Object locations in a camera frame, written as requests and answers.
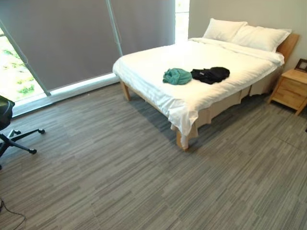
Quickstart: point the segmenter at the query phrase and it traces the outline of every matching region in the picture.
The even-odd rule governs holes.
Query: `window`
[[[0,95],[16,102],[44,91],[0,29]]]
[[[189,0],[176,0],[175,43],[187,41],[189,33]]]

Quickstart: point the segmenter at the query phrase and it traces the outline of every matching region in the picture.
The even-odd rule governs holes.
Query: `wooden nightstand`
[[[283,73],[268,103],[276,101],[297,110],[299,115],[307,105],[307,73],[291,69]]]

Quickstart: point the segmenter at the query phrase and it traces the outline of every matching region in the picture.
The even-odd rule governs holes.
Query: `gray window shade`
[[[0,19],[48,90],[110,73],[119,58],[104,0],[1,0]]]
[[[174,43],[174,0],[111,0],[111,3],[124,54]]]

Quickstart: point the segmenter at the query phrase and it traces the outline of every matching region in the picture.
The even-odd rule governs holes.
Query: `black clothing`
[[[230,71],[224,67],[212,67],[211,69],[193,69],[192,78],[212,85],[229,77]]]

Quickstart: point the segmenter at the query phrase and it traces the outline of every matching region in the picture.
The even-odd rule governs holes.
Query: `picture frame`
[[[307,73],[307,60],[300,59],[295,69]]]

